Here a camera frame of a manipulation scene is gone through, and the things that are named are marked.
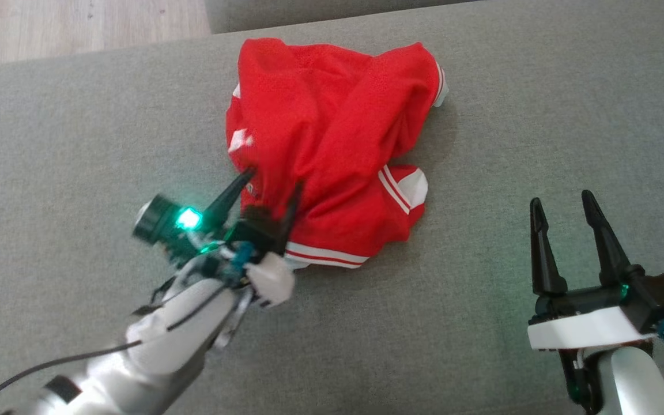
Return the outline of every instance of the gray couch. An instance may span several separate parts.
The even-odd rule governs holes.
[[[489,0],[0,66],[0,381],[101,347],[169,275],[134,215],[158,192],[205,205],[232,179],[224,111],[261,36],[424,42],[450,85],[408,155],[427,213],[358,270],[301,271],[169,413],[580,413],[558,357],[527,340],[527,206],[542,197],[572,287],[598,282],[584,188],[630,259],[664,271],[664,0]]]
[[[206,0],[212,33],[450,5],[469,0]]]

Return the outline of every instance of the wooden floor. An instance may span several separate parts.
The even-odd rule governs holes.
[[[209,34],[203,0],[0,0],[0,63]]]

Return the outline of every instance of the metal robot arm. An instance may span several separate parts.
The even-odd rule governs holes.
[[[273,307],[288,300],[295,277],[282,255],[300,186],[280,221],[250,206],[225,229],[252,174],[237,177],[203,213],[159,195],[145,205],[134,236],[163,244],[176,274],[136,310],[139,320],[119,339],[122,346],[95,352],[84,370],[56,376],[35,400],[5,414],[164,413],[203,370],[205,353],[228,344],[251,302]]]
[[[568,290],[542,203],[530,204],[532,349],[559,353],[568,396],[588,415],[664,413],[664,379],[651,358],[652,339],[664,340],[664,274],[631,265],[593,194],[582,199],[601,264],[601,285],[586,289]]]

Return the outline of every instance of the white stripe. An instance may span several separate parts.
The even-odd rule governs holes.
[[[386,189],[388,194],[393,197],[394,200],[396,200],[396,203],[398,203],[399,206],[401,206],[401,209],[408,215],[409,214],[409,208],[406,207],[406,205],[401,202],[401,199],[398,199],[398,196],[396,195],[396,192],[391,189],[391,186],[388,184],[388,180],[383,176],[383,171],[379,171],[379,179],[380,182],[383,183],[383,187]]]
[[[437,61],[435,61],[435,65],[437,65],[437,79],[439,82],[437,83],[437,96],[435,97],[435,102],[437,102],[438,99],[440,99],[440,95],[442,95],[442,66],[440,66]]]
[[[323,248],[315,248],[315,247],[309,247],[306,245],[302,244],[297,244],[296,242],[288,242],[286,244],[286,249],[300,253],[302,255],[311,255],[311,256],[318,256],[322,258],[330,258],[330,259],[342,259],[343,261],[349,261],[349,262],[365,262],[368,257],[366,256],[358,256],[358,255],[353,255],[351,253],[347,252],[340,252],[340,251],[334,251],[334,250],[325,250]]]
[[[447,80],[445,79],[445,71],[442,69],[439,63],[435,61],[437,65],[437,71],[440,76],[440,85],[437,87],[437,96],[435,97],[435,103],[432,104],[434,107],[439,107],[445,102],[445,96],[450,92],[450,88],[447,87]]]
[[[362,264],[361,263],[347,263],[347,262],[337,262],[335,260],[326,260],[326,259],[313,259],[313,258],[302,258],[297,255],[293,255],[290,253],[286,253],[285,257],[293,259],[298,262],[308,262],[308,263],[316,263],[317,265],[333,265],[333,266],[342,266],[343,268],[359,268]]]
[[[239,150],[243,144],[245,144],[245,129],[237,130],[232,133],[232,139],[229,140],[229,149],[227,149],[227,152],[232,153],[235,150]]]
[[[292,271],[293,270],[301,270],[302,268],[306,268],[307,266],[310,265],[310,263],[308,263],[308,262],[301,262],[301,261],[297,261],[293,258],[288,258],[288,255],[284,256],[284,260],[285,260],[286,265],[288,265],[288,267],[291,268]]]
[[[406,195],[401,191],[401,189],[398,187],[398,182],[396,182],[393,179],[393,175],[391,174],[391,171],[388,169],[388,165],[383,166],[383,171],[386,174],[386,177],[391,181],[391,186],[394,187],[396,191],[398,191],[398,194],[401,195],[401,199],[403,199],[404,202],[406,202],[406,205],[411,206],[412,203],[409,202],[409,198],[406,197]]]
[[[427,183],[427,177],[424,176],[422,170],[417,168],[409,176],[399,180],[397,184],[398,188],[401,189],[401,194],[409,200],[409,207],[413,209],[424,203],[429,190],[429,183]]]

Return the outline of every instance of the gray fabric surface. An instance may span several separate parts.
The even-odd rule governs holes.
[[[134,215],[232,179],[224,111],[259,36],[424,42],[451,90],[407,157],[427,213],[359,270],[301,271],[169,413],[580,413],[558,357],[529,348],[527,206],[542,197],[574,288],[598,283],[583,188],[630,259],[664,271],[664,0],[490,0],[0,66],[0,381],[102,346],[169,276]]]
[[[471,0],[206,0],[212,33],[308,23]]]

